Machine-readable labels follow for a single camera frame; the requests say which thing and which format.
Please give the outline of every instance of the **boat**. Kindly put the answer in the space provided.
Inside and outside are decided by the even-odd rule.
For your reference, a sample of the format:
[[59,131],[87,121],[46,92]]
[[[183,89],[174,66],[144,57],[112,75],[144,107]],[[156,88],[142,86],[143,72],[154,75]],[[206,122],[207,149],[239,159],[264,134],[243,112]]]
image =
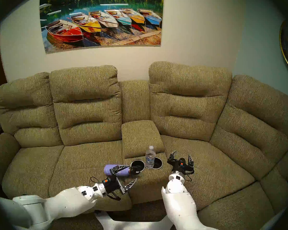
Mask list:
[[82,12],[73,13],[69,15],[71,21],[74,24],[78,25],[81,29],[90,33],[101,32],[101,26],[96,19],[90,18],[88,15]]
[[77,42],[83,39],[81,29],[65,20],[57,20],[45,26],[48,34],[62,42]]
[[129,16],[134,22],[139,24],[145,23],[145,18],[139,12],[133,10],[132,8],[120,8],[120,10]]
[[160,25],[162,18],[158,16],[155,12],[150,9],[140,9],[138,8],[138,12],[147,19],[152,25]]
[[112,15],[119,23],[122,25],[131,25],[131,19],[129,16],[127,16],[125,13],[123,13],[121,10],[104,10],[106,13]]
[[107,28],[117,28],[119,26],[119,23],[112,15],[101,10],[89,11],[88,15],[89,17],[98,20],[101,25],[104,25]]

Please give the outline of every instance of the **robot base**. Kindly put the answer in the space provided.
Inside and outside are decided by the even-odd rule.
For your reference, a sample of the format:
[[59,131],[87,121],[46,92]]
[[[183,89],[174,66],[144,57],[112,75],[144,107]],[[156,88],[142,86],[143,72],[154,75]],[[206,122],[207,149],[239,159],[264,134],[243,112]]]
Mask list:
[[107,230],[170,230],[173,226],[167,215],[159,222],[114,221],[105,211],[95,213],[95,216],[103,226],[103,229]]

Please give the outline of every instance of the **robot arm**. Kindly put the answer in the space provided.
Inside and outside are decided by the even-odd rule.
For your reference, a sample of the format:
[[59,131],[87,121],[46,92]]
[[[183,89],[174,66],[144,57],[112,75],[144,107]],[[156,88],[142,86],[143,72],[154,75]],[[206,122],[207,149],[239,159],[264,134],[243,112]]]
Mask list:
[[189,155],[187,165],[184,158],[179,160],[174,158],[176,153],[177,151],[173,152],[167,161],[173,169],[166,188],[162,187],[161,190],[167,216],[177,230],[216,230],[200,222],[197,217],[196,204],[184,187],[185,176],[194,173],[192,158]]
[[[116,177],[116,173],[122,168],[124,167],[115,166],[111,169],[112,175],[93,187],[69,188],[47,199],[42,199],[37,195],[23,195],[13,200],[0,198],[0,206],[5,213],[8,213],[9,220],[18,229],[48,229],[54,219],[74,217],[94,207],[98,198],[108,196],[114,200],[121,200],[114,191],[120,190],[122,194],[125,194],[137,181],[136,178],[128,185],[122,186]],[[20,212],[23,221],[15,222],[15,219],[19,219]]]

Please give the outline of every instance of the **wall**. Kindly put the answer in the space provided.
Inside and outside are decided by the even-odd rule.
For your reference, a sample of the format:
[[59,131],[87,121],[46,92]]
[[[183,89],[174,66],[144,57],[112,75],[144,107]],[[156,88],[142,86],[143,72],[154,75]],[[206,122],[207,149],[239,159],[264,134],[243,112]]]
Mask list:
[[39,0],[30,0],[0,27],[8,81],[67,67],[114,65],[119,80],[148,79],[148,67],[166,60],[233,69],[243,29],[244,0],[164,0],[161,47],[102,47],[45,54]]
[[233,75],[252,76],[288,95],[288,65],[279,47],[283,15],[269,0],[246,0],[242,40]]

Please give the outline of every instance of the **plastic water bottle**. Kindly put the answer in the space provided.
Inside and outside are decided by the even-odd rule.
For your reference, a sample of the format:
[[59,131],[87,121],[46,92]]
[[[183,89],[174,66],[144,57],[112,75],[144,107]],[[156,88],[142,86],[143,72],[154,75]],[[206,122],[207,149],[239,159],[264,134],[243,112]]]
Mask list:
[[149,148],[146,150],[145,167],[147,169],[153,168],[153,165],[155,164],[155,157],[156,157],[156,153],[153,150],[153,146],[149,146]]

